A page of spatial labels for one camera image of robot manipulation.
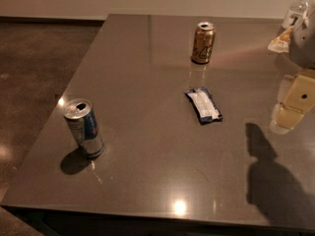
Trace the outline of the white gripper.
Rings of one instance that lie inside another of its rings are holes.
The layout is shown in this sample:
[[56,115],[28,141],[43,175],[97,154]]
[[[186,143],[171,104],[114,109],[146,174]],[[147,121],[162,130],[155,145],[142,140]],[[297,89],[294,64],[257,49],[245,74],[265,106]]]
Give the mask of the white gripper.
[[270,130],[284,135],[293,130],[315,106],[315,71],[298,66],[287,53],[278,53],[275,65],[282,81]]

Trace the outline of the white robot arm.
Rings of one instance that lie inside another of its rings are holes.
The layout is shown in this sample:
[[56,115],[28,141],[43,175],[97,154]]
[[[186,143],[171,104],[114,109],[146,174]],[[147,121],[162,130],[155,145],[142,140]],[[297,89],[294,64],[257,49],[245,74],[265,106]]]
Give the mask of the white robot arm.
[[268,49],[287,53],[289,60],[302,69],[294,76],[285,75],[280,83],[270,129],[287,134],[315,106],[315,17],[306,11],[292,26],[272,40]]

